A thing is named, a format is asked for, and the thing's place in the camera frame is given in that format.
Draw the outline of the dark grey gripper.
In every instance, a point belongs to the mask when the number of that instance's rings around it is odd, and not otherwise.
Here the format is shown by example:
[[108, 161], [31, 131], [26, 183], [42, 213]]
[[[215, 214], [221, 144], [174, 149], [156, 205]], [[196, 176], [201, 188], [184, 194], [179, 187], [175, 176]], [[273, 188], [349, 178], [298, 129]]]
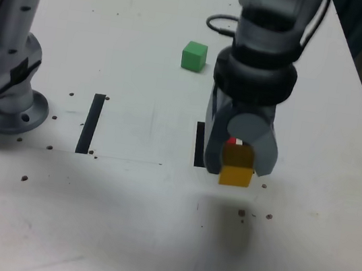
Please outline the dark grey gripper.
[[236, 101], [222, 90], [212, 89], [204, 128], [203, 161], [206, 170], [212, 174], [220, 173], [222, 148], [230, 134], [253, 149], [253, 168], [258, 177], [269, 175], [278, 158], [276, 136], [271, 126], [275, 115], [275, 106]]

